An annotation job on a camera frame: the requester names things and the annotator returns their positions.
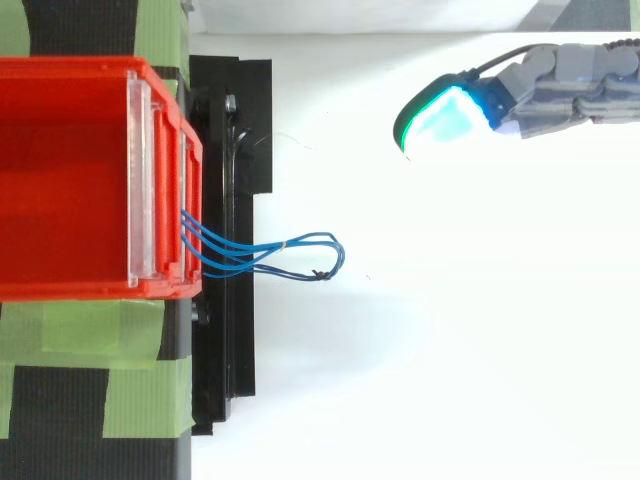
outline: screw head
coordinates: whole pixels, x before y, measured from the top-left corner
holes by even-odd
[[[236,103],[235,95],[227,95],[227,98],[224,99],[224,108],[227,113],[236,113],[238,105]]]

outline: red plastic bin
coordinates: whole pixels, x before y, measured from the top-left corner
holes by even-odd
[[[146,61],[0,59],[0,302],[193,297],[201,204],[202,145]]]

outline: blue led light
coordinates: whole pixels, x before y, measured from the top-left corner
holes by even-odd
[[[460,87],[450,87],[411,120],[402,137],[402,149],[412,153],[429,148],[430,142],[451,142],[473,131],[488,129],[482,109]]]

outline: white backdrop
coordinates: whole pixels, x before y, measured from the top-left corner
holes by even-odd
[[[420,164],[391,136],[442,73],[618,37],[193,38],[274,60],[256,241],[329,230],[347,249],[332,282],[257,280],[258,396],[194,440],[194,479],[640,476],[640,126],[493,135]]]

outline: green tape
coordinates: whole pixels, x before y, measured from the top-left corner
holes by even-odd
[[[14,371],[13,365],[0,364],[0,440],[9,438]]]
[[[22,0],[0,0],[0,57],[28,57],[29,24]]]
[[[177,80],[164,80],[164,84],[169,88],[169,91],[173,93],[173,96],[178,95],[178,81]]]
[[[135,55],[151,65],[179,68],[189,85],[188,58],[185,70],[184,47],[188,42],[186,14],[178,0],[139,0]]]
[[[104,438],[178,438],[193,425],[191,357],[109,373]]]
[[[631,31],[640,30],[640,0],[629,0],[629,8],[631,14]]]
[[[164,302],[4,303],[0,363],[62,368],[153,368]]]

